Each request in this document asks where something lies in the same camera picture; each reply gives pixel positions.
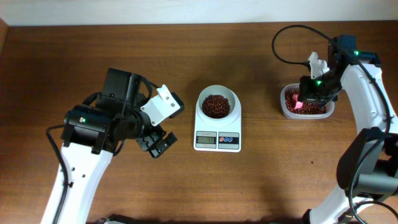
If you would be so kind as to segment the pink plastic measuring scoop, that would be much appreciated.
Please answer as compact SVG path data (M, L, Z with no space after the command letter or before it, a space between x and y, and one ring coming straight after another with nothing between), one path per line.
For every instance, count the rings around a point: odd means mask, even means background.
M303 102L299 101L299 94L292 95L292 108L294 110L299 110L303 107Z

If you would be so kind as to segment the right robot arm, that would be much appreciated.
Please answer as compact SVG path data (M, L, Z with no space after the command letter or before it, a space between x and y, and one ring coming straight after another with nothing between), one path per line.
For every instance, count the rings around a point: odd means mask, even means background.
M397 114L382 82L381 62L374 52L359 51L352 35L328 43L328 60L308 60L299 100L324 107L341 91L348 95L358 135L338 162L337 185L302 223L348 223L371 205L397 195Z

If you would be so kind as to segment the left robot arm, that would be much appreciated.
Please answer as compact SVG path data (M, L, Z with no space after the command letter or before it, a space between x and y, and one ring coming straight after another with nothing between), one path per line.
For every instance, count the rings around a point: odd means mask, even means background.
M165 86L135 73L110 68L104 87L65 115L57 147L47 128L59 168L42 223L85 223L98 184L112 158L127 140L154 159L177 141L161 122L184 110Z

